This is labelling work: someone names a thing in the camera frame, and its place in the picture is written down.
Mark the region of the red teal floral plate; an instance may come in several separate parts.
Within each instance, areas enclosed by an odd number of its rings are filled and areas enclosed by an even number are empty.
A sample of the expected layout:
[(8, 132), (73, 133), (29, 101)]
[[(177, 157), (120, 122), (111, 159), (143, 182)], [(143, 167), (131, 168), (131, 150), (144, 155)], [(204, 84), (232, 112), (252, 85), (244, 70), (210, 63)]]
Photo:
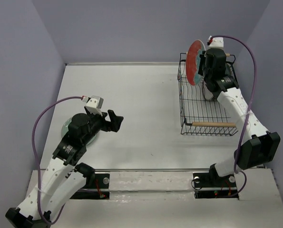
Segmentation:
[(205, 51), (205, 46), (201, 40), (195, 40), (186, 54), (185, 72), (190, 85), (196, 86), (202, 81), (202, 76), (198, 70), (200, 66), (200, 55)]

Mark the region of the light green flower plate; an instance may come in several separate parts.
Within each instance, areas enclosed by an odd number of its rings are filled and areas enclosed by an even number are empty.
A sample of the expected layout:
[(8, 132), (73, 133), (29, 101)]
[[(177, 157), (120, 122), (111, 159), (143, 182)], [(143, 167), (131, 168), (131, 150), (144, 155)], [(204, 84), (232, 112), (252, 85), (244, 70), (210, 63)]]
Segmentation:
[[(61, 128), (61, 138), (65, 136), (65, 134), (68, 132), (68, 126), (71, 123), (72, 118), (69, 118), (66, 120)], [(96, 140), (97, 135), (95, 135), (87, 144), (86, 147), (89, 147), (95, 140)]]

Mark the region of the white sunburst pattern plate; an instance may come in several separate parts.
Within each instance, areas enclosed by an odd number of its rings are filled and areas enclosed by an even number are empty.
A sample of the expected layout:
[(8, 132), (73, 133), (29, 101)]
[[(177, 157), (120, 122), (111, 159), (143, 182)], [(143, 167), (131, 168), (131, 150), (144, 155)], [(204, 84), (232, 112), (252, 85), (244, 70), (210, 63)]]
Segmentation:
[(211, 101), (213, 99), (213, 94), (208, 90), (205, 81), (202, 84), (202, 94), (206, 101)]

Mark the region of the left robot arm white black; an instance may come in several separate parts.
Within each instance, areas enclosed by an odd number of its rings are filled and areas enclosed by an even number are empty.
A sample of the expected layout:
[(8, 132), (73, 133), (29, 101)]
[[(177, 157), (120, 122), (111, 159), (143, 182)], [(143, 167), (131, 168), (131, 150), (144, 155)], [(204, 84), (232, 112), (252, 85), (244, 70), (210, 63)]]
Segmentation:
[(17, 207), (5, 217), (15, 228), (49, 228), (60, 217), (66, 202), (82, 187), (93, 185), (95, 170), (79, 162), (87, 151), (86, 145), (99, 131), (118, 132), (122, 116), (114, 111), (93, 114), (89, 111), (71, 118), (68, 132), (52, 154), (39, 183)]

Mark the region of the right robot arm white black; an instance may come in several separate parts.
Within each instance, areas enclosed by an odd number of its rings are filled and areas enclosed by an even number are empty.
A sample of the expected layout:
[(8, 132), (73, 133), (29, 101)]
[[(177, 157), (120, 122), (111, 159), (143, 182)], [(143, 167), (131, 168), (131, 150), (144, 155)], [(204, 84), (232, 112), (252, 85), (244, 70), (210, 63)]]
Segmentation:
[(207, 89), (230, 114), (236, 128), (241, 131), (234, 154), (210, 166), (200, 178), (219, 186), (225, 177), (249, 168), (271, 162), (281, 138), (277, 132), (264, 127), (245, 101), (237, 80), (226, 73), (226, 54), (222, 49), (210, 48), (200, 54), (198, 73), (204, 77)]

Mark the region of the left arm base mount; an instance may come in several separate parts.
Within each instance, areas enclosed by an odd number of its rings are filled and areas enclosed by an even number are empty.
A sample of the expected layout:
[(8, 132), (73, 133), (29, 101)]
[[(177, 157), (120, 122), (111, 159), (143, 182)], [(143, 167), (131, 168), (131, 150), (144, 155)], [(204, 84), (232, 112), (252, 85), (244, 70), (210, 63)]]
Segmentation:
[(110, 174), (96, 173), (93, 180), (87, 179), (86, 184), (81, 187), (73, 196), (71, 200), (108, 200)]

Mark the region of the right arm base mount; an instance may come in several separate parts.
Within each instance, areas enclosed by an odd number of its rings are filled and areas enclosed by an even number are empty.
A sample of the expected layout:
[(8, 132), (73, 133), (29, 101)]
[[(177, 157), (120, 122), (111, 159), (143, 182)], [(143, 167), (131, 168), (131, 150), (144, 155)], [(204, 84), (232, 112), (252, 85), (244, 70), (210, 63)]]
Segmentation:
[(196, 172), (191, 187), (196, 199), (239, 198), (234, 175), (213, 178), (208, 172)]

